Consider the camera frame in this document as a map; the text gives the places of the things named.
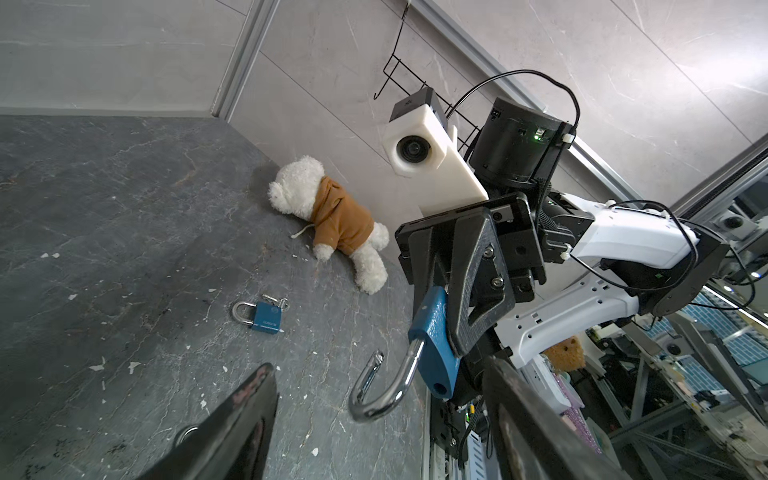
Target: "bear ear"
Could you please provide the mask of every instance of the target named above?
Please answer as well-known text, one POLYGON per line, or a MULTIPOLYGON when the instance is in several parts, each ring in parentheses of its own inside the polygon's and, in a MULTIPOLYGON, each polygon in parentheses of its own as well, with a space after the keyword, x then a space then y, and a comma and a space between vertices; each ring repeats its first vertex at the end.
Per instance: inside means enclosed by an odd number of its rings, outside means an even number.
POLYGON ((292 213, 285 192, 283 192, 283 186, 277 182, 270 183, 270 203, 275 207, 275 210, 282 214, 292 213))

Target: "drawstring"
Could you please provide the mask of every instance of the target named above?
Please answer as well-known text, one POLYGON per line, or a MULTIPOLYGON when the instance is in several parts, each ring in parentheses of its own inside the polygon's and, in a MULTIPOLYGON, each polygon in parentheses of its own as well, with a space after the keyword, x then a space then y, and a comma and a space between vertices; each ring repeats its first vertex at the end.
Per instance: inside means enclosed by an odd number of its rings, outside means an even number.
POLYGON ((307 225, 306 227, 304 227, 303 229, 301 229, 301 231, 300 231, 299 233, 294 233, 294 234, 293 234, 293 235, 291 235, 290 237, 291 237, 291 238, 293 238, 293 239, 299 238, 299 235, 301 235, 302 233, 304 233, 304 232, 306 231, 306 229, 308 229, 308 228, 310 228, 310 227, 314 227, 314 226, 315 226, 315 224, 314 224, 314 223, 310 223, 309 225, 307 225))

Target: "white teddy bear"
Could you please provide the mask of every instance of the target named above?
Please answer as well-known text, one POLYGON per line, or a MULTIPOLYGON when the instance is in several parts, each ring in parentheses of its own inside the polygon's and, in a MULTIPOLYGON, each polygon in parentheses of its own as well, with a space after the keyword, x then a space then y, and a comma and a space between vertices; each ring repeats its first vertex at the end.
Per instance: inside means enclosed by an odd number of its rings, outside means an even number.
POLYGON ((327 177, 318 160, 305 156, 281 168, 269 195, 279 212, 313 224, 318 260, 327 261, 338 248, 355 264, 355 283, 363 292, 374 294, 384 286, 387 272, 379 250, 389 243, 389 231, 327 177))

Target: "padlock shackle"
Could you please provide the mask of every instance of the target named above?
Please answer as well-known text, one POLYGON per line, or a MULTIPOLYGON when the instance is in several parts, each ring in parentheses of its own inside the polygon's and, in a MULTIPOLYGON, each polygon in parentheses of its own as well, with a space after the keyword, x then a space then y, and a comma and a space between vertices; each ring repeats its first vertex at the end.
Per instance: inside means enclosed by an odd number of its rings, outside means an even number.
POLYGON ((423 339, 414 339, 408 347, 406 357, 400 365, 397 376, 376 400, 369 403, 363 403, 370 388, 376 372, 379 371, 384 362, 384 353, 376 350, 368 360, 365 369, 360 373, 352 392, 349 393, 349 413, 356 422, 372 422, 390 413, 403 397, 406 396, 411 382, 416 376, 416 367, 419 366, 419 360, 424 352, 425 341, 423 339))
POLYGON ((248 320, 247 318, 243 318, 237 312, 237 309, 239 309, 243 305, 244 306, 252 306, 253 308, 256 308, 256 304, 255 303, 237 302, 234 305, 232 305, 232 316, 235 317, 235 320, 237 320, 238 322, 240 322, 240 323, 242 323, 244 325, 252 326, 253 325, 253 320, 248 320))

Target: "cable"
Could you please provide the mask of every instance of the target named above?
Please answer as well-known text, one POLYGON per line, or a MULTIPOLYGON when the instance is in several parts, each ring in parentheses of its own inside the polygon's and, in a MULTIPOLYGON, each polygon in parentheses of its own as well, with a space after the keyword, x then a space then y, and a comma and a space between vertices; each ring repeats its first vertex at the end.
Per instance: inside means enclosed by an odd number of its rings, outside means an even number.
POLYGON ((614 282, 612 280, 609 280, 609 279, 605 278, 604 276, 600 275, 598 271, 596 271, 591 266, 587 265, 585 262, 583 262, 580 258, 576 257, 575 255, 571 254, 571 258, 576 260, 579 264, 581 264, 582 267, 584 267, 587 270, 589 270, 590 272, 592 272, 597 278, 599 278, 599 279, 603 280, 604 282, 607 282, 607 283, 609 283, 609 284, 611 284, 613 286, 617 286, 617 287, 619 287, 621 289, 624 289, 624 290, 633 290, 634 292, 658 292, 658 291, 661 291, 661 290, 668 290, 670 288, 674 288, 674 287, 680 285, 683 282, 683 280, 685 280, 688 277, 688 275, 690 274, 690 271, 696 266, 696 264, 699 263, 699 250, 696 248, 696 245, 694 244, 694 242, 688 237, 688 234, 686 233, 685 229, 683 228, 683 224, 680 223, 680 221, 677 219, 677 217, 675 217, 675 215, 672 213, 672 210, 670 210, 670 208, 667 207, 666 205, 660 204, 659 202, 654 202, 652 200, 626 200, 626 201, 623 201, 623 202, 619 202, 617 204, 613 204, 611 206, 612 207, 622 207, 624 205, 636 204, 636 203, 643 203, 643 204, 646 204, 646 205, 651 205, 651 206, 654 206, 654 207, 657 207, 657 208, 660 208, 660 209, 666 211, 670 215, 670 218, 672 219, 674 224, 677 226, 677 228, 683 234, 683 238, 685 239, 685 241, 688 243, 688 247, 690 248, 690 251, 692 253, 691 256, 690 256, 690 261, 688 262, 688 265, 685 267, 685 271, 680 275, 680 277, 677 278, 677 280, 674 281, 674 283, 672 283, 671 285, 654 287, 654 288, 640 288, 640 287, 636 287, 636 286, 621 285, 620 283, 616 283, 616 282, 614 282))
POLYGON ((728 248, 730 248, 730 251, 733 253, 733 256, 736 257, 736 261, 739 263, 739 266, 744 271, 744 273, 746 273, 746 279, 749 282, 749 283, 745 283, 745 284, 743 284, 741 286, 749 285, 749 286, 752 287, 752 293, 750 295, 750 298, 742 306, 712 306, 712 305, 706 305, 704 303, 694 303, 694 302, 689 303, 689 305, 702 306, 704 308, 709 308, 709 309, 712 309, 712 310, 725 310, 725 311, 734 311, 734 310, 741 310, 742 308, 747 308, 755 300, 755 296, 757 295, 757 288, 755 287, 755 280, 752 279, 752 276, 750 275, 749 270, 746 269, 746 266, 744 265, 743 260, 741 260, 741 257, 739 257, 739 254, 736 253, 736 251, 733 249, 733 246, 730 244, 730 242, 728 240, 726 240, 725 238, 723 238, 723 236, 720 235, 715 230, 712 230, 711 228, 706 227, 706 226, 702 225, 701 223, 696 223, 696 222, 694 222, 692 220, 688 220, 688 219, 685 219, 685 218, 681 219, 681 220, 683 222, 685 222, 685 223, 690 223, 691 225, 693 225, 695 227, 698 227, 701 230, 706 230, 707 232, 711 233, 715 237, 718 237, 723 242, 727 243, 728 244, 728 248))
POLYGON ((488 442, 485 444, 485 457, 490 460, 493 456, 493 432, 491 431, 491 424, 488 423, 488 442))
MULTIPOLYGON (((736 255, 736 252, 735 252, 735 251, 733 251, 733 249, 731 249, 731 251, 733 252, 733 257, 738 257, 738 256, 736 255)), ((764 260, 766 260, 766 255, 760 255, 759 257, 757 257, 757 258, 756 258, 755 260, 753 260, 753 261, 754 261, 754 262, 760 262, 760 261, 764 261, 764 260)), ((757 282, 761 281, 763 278, 765 278, 765 277, 766 277, 766 275, 761 275, 761 276, 758 276, 758 277, 757 277, 755 280, 752 280, 752 279, 750 279, 750 278, 747 278, 747 279, 746 279, 746 283, 736 283, 736 282, 732 282, 731 280, 728 280, 727 278, 723 278, 723 280, 727 281, 728 283, 730 283, 730 284, 731 284, 731 285, 733 285, 733 286, 747 286, 747 285, 749 285, 749 284, 750 284, 750 281, 751 281, 752 283, 757 283, 757 282)))
POLYGON ((480 138, 480 134, 482 133, 482 127, 478 130, 478 133, 475 135, 474 138, 472 138, 472 142, 469 143, 469 146, 467 147, 467 151, 464 152, 464 161, 466 163, 469 163, 469 158, 472 155, 472 152, 475 151, 475 147, 478 144, 478 138, 480 138))
POLYGON ((660 316, 655 316, 655 317, 654 317, 654 319, 653 319, 653 320, 651 320, 651 322, 650 322, 650 326, 648 327, 648 329, 644 329, 643 327, 641 327, 640 325, 638 325, 638 324, 637 324, 637 322, 635 322, 635 321, 634 321, 634 319, 632 319, 631 321, 632 321, 632 323, 634 323, 634 325, 635 325, 637 328, 639 328, 639 329, 643 330, 644 332, 650 332, 652 329, 654 329, 654 325, 656 325, 656 321, 657 321, 657 320, 661 320, 661 317, 660 317, 660 316))
POLYGON ((480 397, 480 400, 478 400, 478 404, 475 406, 475 414, 472 416, 472 418, 469 419, 469 425, 467 425, 467 429, 464 431, 464 436, 462 436, 462 440, 458 444, 458 466, 459 468, 464 468, 464 445, 467 443, 467 437, 469 437, 469 434, 472 433, 472 429, 475 427, 475 423, 477 423, 478 419, 480 418, 480 415, 483 415, 482 412, 482 406, 483 403, 485 403, 485 399, 480 397))
POLYGON ((548 80, 555 87, 562 88, 563 90, 565 90, 568 93, 568 95, 571 96, 571 100, 574 102, 574 108, 576 109, 576 118, 574 120, 574 127, 573 127, 573 129, 571 129, 571 133, 576 135, 575 131, 576 131, 576 127, 578 127, 578 121, 581 118, 581 109, 579 108, 578 100, 576 99, 576 95, 574 95, 574 92, 570 88, 568 88, 567 85, 560 83, 559 81, 553 79, 549 75, 547 75, 545 73, 541 73, 538 70, 529 70, 527 68, 523 68, 523 69, 520 69, 520 70, 506 71, 504 73, 501 73, 501 74, 498 74, 498 75, 494 75, 493 77, 487 78, 484 81, 481 81, 480 83, 478 83, 477 85, 472 87, 467 93, 465 93, 464 96, 459 98, 459 100, 452 107, 450 107, 448 109, 448 112, 445 114, 445 118, 450 118, 451 115, 453 115, 453 112, 456 111, 458 106, 461 105, 464 102, 464 100, 467 99, 467 97, 469 95, 475 93, 479 88, 483 87, 484 85, 489 84, 492 81, 496 81, 499 78, 509 77, 511 75, 517 75, 517 74, 521 74, 521 73, 529 73, 529 74, 532 74, 532 75, 537 75, 537 76, 539 76, 539 77, 541 77, 541 78, 543 78, 545 80, 548 80))

